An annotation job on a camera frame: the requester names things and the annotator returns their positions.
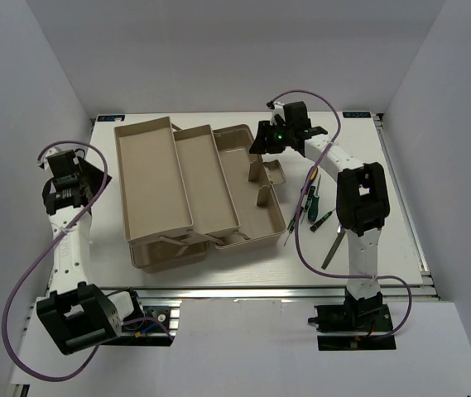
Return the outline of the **blue label sticker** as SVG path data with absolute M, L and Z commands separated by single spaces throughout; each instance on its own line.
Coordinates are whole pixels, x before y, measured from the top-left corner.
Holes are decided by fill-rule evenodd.
M 122 114 L 118 115 L 98 115 L 96 122 L 123 122 L 125 116 Z
M 343 111 L 343 118 L 371 118 L 370 112 L 365 111 Z

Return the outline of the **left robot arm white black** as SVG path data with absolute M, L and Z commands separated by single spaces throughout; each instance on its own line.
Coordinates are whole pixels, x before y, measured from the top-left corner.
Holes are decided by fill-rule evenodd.
M 36 312 L 60 352 L 70 355 L 120 338 L 123 327 L 138 329 L 145 309 L 133 289 L 105 294 L 89 280 L 92 212 L 87 206 L 111 176 L 75 150 L 49 149 L 41 168 L 52 173 L 42 198 L 59 241 L 52 250 L 48 293 Z

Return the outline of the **yellow black handle file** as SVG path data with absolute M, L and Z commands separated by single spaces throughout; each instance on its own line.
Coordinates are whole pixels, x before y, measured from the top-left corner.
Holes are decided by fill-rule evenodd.
M 322 266 L 321 266 L 322 270 L 326 270 L 328 268 L 330 262 L 334 258 L 336 251 L 339 249 L 339 246 L 343 239 L 344 239 L 344 230 L 340 230 L 322 263 Z

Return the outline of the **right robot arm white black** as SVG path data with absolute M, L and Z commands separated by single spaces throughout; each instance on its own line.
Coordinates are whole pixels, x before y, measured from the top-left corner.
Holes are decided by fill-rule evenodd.
M 390 212 L 385 171 L 377 162 L 356 159 L 337 145 L 336 136 L 313 126 L 305 103 L 272 101 L 267 106 L 272 117 L 259 122 L 250 153 L 280 154 L 291 148 L 337 185 L 335 210 L 348 240 L 345 298 L 341 309 L 326 309 L 313 322 L 323 332 L 371 328 L 382 309 L 377 250 Z

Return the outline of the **blue label sticker right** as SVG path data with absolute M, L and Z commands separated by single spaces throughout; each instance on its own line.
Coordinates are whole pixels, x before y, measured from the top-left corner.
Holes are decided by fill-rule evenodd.
M 370 112 L 365 111 L 343 111 L 343 118 L 371 118 Z

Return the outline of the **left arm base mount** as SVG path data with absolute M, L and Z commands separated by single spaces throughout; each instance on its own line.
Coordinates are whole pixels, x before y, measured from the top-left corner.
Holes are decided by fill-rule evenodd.
M 122 336 L 104 343 L 114 347 L 170 347 L 178 329 L 180 303 L 177 301 L 146 301 L 142 309 L 148 320 L 127 325 Z

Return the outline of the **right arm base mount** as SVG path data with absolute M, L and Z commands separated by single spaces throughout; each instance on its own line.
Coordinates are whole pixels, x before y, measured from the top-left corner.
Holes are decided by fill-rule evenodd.
M 393 330 L 392 317 L 386 304 L 359 323 L 346 316 L 343 305 L 315 306 L 315 316 L 307 323 L 317 333 L 321 352 L 394 351 L 397 349 L 393 335 L 382 338 Z

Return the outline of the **aluminium front rail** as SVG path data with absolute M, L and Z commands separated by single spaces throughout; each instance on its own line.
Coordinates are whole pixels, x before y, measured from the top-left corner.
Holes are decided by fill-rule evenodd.
M 308 299 L 343 298 L 344 287 L 322 288 L 264 288 L 264 289 L 135 289 L 139 296 L 152 299 Z M 408 296 L 403 286 L 383 286 L 382 294 L 390 299 Z M 411 287 L 412 298 L 439 299 L 433 285 Z

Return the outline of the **short black green precision screwdriver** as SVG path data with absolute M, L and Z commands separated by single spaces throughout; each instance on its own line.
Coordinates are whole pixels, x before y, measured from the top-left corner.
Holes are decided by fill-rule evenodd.
M 324 222 L 326 222 L 334 213 L 334 210 L 330 210 L 327 213 L 325 213 L 321 218 L 319 218 L 317 221 L 315 221 L 312 226 L 310 227 L 310 230 L 312 232 L 316 232 Z

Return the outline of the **yellow black long screwdriver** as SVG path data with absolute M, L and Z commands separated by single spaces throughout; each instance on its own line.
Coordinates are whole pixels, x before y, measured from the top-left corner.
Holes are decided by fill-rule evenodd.
M 314 180 L 316 179 L 317 175 L 318 175 L 317 168 L 312 167 L 308 170 L 305 180 L 302 184 L 302 189 L 300 190 L 303 193 L 303 195 L 308 194 L 310 187 L 314 183 Z

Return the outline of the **blue label sticker left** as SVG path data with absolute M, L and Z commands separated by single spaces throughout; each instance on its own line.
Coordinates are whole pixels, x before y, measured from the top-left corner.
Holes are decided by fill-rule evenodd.
M 98 115 L 96 122 L 123 122 L 125 116 L 122 114 L 118 115 Z

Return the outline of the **beige cantilever toolbox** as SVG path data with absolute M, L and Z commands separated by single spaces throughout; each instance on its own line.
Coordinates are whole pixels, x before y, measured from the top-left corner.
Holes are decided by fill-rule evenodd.
M 281 164 L 250 153 L 247 125 L 179 129 L 169 117 L 114 129 L 125 239 L 147 272 L 277 244 Z

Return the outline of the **small black green precision screwdriver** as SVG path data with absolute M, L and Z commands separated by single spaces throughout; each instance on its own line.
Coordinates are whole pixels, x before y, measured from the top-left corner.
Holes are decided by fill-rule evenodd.
M 299 222 L 303 221 L 303 217 L 305 213 L 308 211 L 308 208 L 311 204 L 312 198 L 314 197 L 315 193 L 315 186 L 310 184 L 305 192 L 305 202 L 299 207 L 298 213 L 296 214 L 299 218 Z M 287 228 L 287 237 L 284 242 L 284 246 L 287 244 L 291 234 L 294 232 L 295 224 L 296 224 L 296 215 L 293 215 Z

